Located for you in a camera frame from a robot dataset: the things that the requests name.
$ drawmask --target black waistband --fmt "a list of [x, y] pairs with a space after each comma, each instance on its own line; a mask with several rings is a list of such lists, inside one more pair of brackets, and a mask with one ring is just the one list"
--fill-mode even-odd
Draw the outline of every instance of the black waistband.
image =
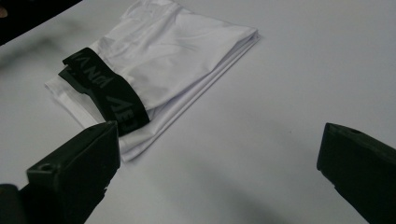
[[59, 76], [76, 91], [89, 95], [106, 121], [116, 120], [120, 136], [149, 123], [146, 109], [129, 83], [93, 50], [82, 49], [64, 59], [64, 64], [67, 66]]

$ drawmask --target white underwear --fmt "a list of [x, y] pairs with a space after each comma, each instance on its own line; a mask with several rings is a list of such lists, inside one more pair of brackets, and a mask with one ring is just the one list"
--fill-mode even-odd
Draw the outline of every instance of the white underwear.
[[[141, 0], [89, 46], [139, 96], [149, 124], [120, 137], [128, 161], [146, 150], [258, 40], [257, 29], [197, 15], [171, 0]], [[57, 76], [53, 97], [84, 127], [104, 122], [92, 99]]]

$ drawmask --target black object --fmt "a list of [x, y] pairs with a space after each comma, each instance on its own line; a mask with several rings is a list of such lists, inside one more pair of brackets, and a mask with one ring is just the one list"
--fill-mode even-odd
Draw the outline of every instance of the black object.
[[105, 120], [116, 120], [120, 136], [149, 123], [146, 108], [131, 85], [93, 50], [82, 49], [64, 59], [64, 64], [59, 76], [79, 93], [89, 95]]
[[396, 223], [396, 150], [373, 137], [327, 123], [318, 169], [368, 222]]
[[84, 223], [119, 167], [117, 122], [94, 125], [29, 168], [22, 190], [0, 185], [0, 223]]
[[0, 19], [0, 45], [22, 35], [82, 0], [0, 0], [8, 12]]

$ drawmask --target white fabric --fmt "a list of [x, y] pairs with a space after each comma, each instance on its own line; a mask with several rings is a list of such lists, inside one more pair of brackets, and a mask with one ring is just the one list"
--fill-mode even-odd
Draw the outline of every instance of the white fabric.
[[[127, 9], [90, 45], [148, 111], [148, 125], [120, 138], [122, 159], [147, 149], [258, 39], [254, 28], [197, 15], [171, 0], [142, 0]], [[104, 121], [90, 97], [62, 78], [46, 87], [84, 128]]]

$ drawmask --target white surface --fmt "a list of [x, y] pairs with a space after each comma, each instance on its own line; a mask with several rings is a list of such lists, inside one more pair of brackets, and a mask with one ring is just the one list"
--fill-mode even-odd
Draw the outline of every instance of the white surface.
[[[0, 47], [0, 183], [82, 131], [44, 82], [133, 1], [84, 0]], [[262, 40], [146, 153], [87, 223], [366, 223], [316, 169], [326, 122], [396, 147], [396, 2], [179, 0]]]

